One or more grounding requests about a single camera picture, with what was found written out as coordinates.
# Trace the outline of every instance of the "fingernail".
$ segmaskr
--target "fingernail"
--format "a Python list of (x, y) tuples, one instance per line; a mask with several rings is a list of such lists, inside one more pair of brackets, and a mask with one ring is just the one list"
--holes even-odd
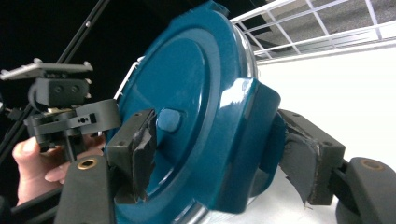
[(33, 151), (35, 151), (35, 139), (29, 139), (26, 145), (23, 146), (22, 152), (23, 154), (30, 155)]
[(50, 170), (44, 178), (49, 182), (58, 181), (60, 178), (64, 177), (64, 170), (61, 166), (56, 167), (55, 169)]

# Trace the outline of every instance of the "white wall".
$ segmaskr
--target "white wall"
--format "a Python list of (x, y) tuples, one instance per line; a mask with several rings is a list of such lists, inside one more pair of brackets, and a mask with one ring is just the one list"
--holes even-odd
[(396, 170), (396, 48), (260, 66), (260, 81), (346, 146)]

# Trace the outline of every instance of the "hand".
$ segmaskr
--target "hand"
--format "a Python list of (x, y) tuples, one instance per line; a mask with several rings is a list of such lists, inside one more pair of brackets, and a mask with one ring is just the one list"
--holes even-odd
[[(103, 136), (84, 135), (87, 151), (79, 154), (78, 159), (91, 155), (103, 155), (102, 148), (105, 141)], [(59, 188), (64, 183), (70, 165), (70, 162), (65, 162), (64, 150), (61, 147), (40, 153), (40, 146), (34, 137), (18, 143), (12, 151), (12, 156), (20, 172), (18, 205)]]

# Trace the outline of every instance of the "metal grid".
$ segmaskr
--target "metal grid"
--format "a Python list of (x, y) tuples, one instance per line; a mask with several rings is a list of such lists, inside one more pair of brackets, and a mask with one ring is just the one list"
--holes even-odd
[[(394, 0), (372, 1), (275, 0), (231, 22), (247, 36), (257, 61), (270, 63), (290, 56), (395, 40)], [(263, 24), (247, 27), (244, 22), (254, 17), (262, 17)]]

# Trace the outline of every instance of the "screw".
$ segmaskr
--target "screw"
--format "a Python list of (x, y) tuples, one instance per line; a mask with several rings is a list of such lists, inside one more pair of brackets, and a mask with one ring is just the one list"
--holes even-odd
[(56, 93), (61, 93), (63, 89), (62, 86), (56, 86), (54, 90)]
[(72, 86), (72, 92), (78, 92), (78, 86)]

